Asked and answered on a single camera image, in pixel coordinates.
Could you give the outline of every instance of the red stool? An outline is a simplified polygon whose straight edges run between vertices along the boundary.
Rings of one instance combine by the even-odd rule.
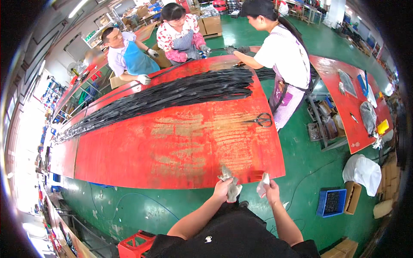
[[[139,237],[142,238],[143,240],[146,240],[145,243],[143,244],[138,244],[136,243],[135,238]],[[128,237],[127,239],[121,241],[118,244],[118,250],[119,250],[119,257],[120,258],[141,258],[145,257],[143,255],[144,252],[148,251],[153,242],[155,241],[156,235],[139,230],[136,234],[133,236]]]

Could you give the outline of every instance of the striped apron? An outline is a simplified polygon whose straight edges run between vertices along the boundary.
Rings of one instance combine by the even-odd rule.
[[[299,47],[302,47],[298,40],[296,42]],[[295,112],[307,90],[286,83],[276,65],[273,66],[273,70],[275,72],[275,87],[268,102],[273,113],[275,127],[280,130]]]
[[[188,34],[183,37],[176,38],[172,41],[172,49],[178,50],[179,52],[185,52],[188,54],[188,59],[201,59],[198,49],[192,44],[192,38],[194,35],[193,30],[189,30]],[[173,65],[181,64],[180,62],[170,60]]]

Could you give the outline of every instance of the pink sleeve cover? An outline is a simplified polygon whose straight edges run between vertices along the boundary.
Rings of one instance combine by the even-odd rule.
[[[197,49],[199,49],[199,47],[202,45],[206,45],[204,37],[201,33],[194,33],[194,35],[192,36],[192,44],[195,45]]]
[[[188,56],[185,52],[179,52],[178,50],[169,50],[165,52],[166,58],[174,60],[175,62],[185,62]]]

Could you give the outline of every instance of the black cap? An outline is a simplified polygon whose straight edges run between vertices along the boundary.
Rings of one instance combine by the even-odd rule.
[[[246,0],[242,4],[241,17],[247,15],[271,16],[274,14],[274,3],[270,0]]]

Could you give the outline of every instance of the bundle of black strips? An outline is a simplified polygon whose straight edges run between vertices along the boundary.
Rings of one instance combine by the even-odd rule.
[[[249,89],[252,82],[252,72],[240,67],[208,71],[161,83],[100,108],[59,133],[55,137],[55,143],[59,144],[102,127],[168,107],[243,99],[252,94]]]
[[[255,72],[257,73],[258,79],[260,81],[262,80],[274,80],[275,78],[275,72],[272,68],[260,68],[255,70]],[[316,69],[313,67],[312,64],[310,64],[310,75],[311,75],[311,79],[315,79],[318,75]]]

